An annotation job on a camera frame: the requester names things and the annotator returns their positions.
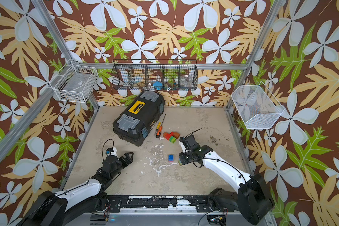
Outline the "orange lego brick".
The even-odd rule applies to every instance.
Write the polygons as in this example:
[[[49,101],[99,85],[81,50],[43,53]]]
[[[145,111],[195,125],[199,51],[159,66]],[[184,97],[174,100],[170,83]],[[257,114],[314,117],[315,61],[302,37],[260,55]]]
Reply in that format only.
[[[174,137],[175,139],[178,139],[180,137],[180,134],[178,132],[172,132],[171,136]]]

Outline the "dark green lego brick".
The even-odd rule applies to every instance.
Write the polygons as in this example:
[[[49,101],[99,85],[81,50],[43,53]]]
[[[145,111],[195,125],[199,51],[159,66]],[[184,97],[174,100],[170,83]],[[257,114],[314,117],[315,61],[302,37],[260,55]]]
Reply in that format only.
[[[173,136],[171,136],[171,137],[169,138],[169,141],[170,141],[171,143],[175,143],[175,142],[176,142],[176,138],[173,137]]]

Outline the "red long lego brick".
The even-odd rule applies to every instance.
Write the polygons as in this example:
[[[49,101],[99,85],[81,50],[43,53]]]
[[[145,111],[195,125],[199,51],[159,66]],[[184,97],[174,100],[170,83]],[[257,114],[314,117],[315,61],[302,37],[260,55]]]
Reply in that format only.
[[[164,133],[163,133],[163,137],[164,137],[165,139],[167,139],[168,141],[170,141],[171,138],[172,138],[172,134],[171,134],[171,133],[164,132]]]

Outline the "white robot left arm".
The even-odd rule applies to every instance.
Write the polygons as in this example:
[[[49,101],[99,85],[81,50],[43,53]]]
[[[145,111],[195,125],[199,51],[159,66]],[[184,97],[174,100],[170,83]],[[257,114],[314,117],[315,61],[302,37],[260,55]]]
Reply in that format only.
[[[133,152],[118,157],[114,152],[86,182],[61,192],[44,192],[18,223],[19,226],[63,226],[89,211],[106,211],[105,190],[133,162]]]

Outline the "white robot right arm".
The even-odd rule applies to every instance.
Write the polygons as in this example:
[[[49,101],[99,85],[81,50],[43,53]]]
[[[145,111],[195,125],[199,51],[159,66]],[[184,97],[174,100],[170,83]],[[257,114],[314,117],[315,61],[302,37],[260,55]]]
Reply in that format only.
[[[210,169],[234,189],[233,192],[222,188],[213,190],[208,195],[210,212],[238,211],[247,222],[257,225],[274,208],[275,202],[261,175],[252,176],[231,165],[208,145],[200,146],[194,135],[181,137],[179,144],[180,165],[199,163],[199,168]]]

